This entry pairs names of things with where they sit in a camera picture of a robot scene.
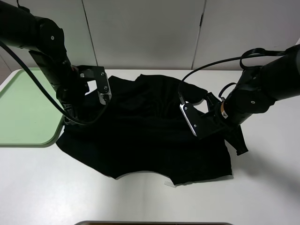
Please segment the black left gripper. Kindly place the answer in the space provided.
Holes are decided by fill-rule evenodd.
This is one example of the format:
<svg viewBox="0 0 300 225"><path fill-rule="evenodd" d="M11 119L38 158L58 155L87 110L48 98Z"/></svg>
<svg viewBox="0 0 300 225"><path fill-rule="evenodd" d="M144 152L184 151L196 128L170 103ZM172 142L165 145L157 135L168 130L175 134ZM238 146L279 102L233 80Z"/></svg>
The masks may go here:
<svg viewBox="0 0 300 225"><path fill-rule="evenodd" d="M71 65L69 73L61 77L56 97L69 117L79 120L79 110L89 90L87 82L80 76L78 67Z"/></svg>

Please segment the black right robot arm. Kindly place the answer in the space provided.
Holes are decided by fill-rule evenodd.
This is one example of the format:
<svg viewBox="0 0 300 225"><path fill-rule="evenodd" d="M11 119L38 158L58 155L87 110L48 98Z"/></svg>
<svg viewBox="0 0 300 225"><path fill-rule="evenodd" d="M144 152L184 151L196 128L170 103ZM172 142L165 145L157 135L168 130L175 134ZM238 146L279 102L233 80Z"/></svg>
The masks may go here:
<svg viewBox="0 0 300 225"><path fill-rule="evenodd" d="M273 56L277 59L263 66L245 66L235 88L222 101L213 95L206 100L209 112L196 125L197 137L220 134L236 150L237 155L248 151L241 124L253 114L265 113L275 102L300 94L300 46L284 51L255 48L246 51L249 56Z"/></svg>

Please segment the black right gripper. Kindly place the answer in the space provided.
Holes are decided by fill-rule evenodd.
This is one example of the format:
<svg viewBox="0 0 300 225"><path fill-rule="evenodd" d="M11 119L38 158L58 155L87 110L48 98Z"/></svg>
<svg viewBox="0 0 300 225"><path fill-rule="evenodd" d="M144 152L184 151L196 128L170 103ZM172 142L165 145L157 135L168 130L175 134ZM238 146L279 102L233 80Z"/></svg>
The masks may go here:
<svg viewBox="0 0 300 225"><path fill-rule="evenodd" d="M236 127L221 114L221 101L211 92L205 95L204 100L207 103L208 112L198 119L198 138L204 139L214 134L221 134L236 150L237 156L248 152L241 126Z"/></svg>

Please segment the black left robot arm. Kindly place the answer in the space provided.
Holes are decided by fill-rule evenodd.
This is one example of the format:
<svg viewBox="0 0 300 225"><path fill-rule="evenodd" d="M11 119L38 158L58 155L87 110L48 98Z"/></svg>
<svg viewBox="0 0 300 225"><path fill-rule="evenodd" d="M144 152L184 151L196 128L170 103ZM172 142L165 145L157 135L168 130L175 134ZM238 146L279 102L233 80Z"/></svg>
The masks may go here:
<svg viewBox="0 0 300 225"><path fill-rule="evenodd" d="M68 123L89 125L79 120L78 112L89 88L80 77L77 67L72 66L64 44L63 29L48 18L34 16L20 5L0 3L0 46L29 75L46 98L67 119ZM57 104L42 87L25 63L10 47L27 49L48 82L56 92Z"/></svg>

